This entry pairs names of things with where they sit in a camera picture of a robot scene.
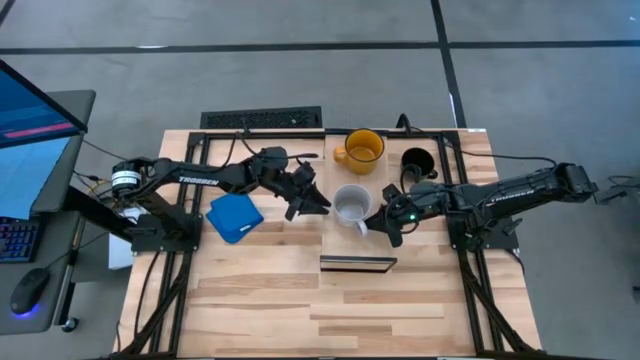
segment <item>blue sponge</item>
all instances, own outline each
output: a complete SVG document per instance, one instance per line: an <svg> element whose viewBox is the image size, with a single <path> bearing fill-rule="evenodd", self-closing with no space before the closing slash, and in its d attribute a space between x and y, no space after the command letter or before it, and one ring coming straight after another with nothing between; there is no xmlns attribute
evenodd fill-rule
<svg viewBox="0 0 640 360"><path fill-rule="evenodd" d="M229 244L237 243L264 221L249 196L233 194L213 200L207 219Z"/></svg>

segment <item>computer mouse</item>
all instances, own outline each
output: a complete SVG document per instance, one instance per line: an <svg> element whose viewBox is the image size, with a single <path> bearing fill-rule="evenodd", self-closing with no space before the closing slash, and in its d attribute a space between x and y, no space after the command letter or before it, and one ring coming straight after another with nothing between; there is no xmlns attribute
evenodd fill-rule
<svg viewBox="0 0 640 360"><path fill-rule="evenodd" d="M13 289L11 311L17 315L31 311L40 299L47 282L49 282L49 270L43 268L30 270Z"/></svg>

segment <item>yellow mug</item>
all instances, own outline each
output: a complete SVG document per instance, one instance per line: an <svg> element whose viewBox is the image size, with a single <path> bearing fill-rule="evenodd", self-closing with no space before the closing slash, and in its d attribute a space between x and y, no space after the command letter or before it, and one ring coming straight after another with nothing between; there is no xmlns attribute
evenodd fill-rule
<svg viewBox="0 0 640 360"><path fill-rule="evenodd" d="M333 159L358 175L371 174L384 153L384 141L377 132L369 129L352 131L344 146L333 150Z"/></svg>

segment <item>blue cloth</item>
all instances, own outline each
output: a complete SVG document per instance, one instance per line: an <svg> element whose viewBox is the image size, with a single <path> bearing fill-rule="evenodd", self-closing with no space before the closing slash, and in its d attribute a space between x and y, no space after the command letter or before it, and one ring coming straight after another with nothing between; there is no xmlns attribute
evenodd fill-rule
<svg viewBox="0 0 640 360"><path fill-rule="evenodd" d="M213 200L207 219L229 244L237 243L264 221L249 196L233 194Z"/></svg>
<svg viewBox="0 0 640 360"><path fill-rule="evenodd" d="M0 149L0 216L29 219L69 138Z"/></svg>

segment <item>black mug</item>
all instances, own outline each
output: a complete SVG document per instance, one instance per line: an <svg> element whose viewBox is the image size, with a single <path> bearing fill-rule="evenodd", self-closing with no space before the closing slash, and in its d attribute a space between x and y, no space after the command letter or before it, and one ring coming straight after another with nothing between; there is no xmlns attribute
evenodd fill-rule
<svg viewBox="0 0 640 360"><path fill-rule="evenodd" d="M402 170L400 176L405 173L413 174L418 182L421 178L435 179L438 172L435 170L436 163L433 156L425 149L411 148L402 154Z"/></svg>

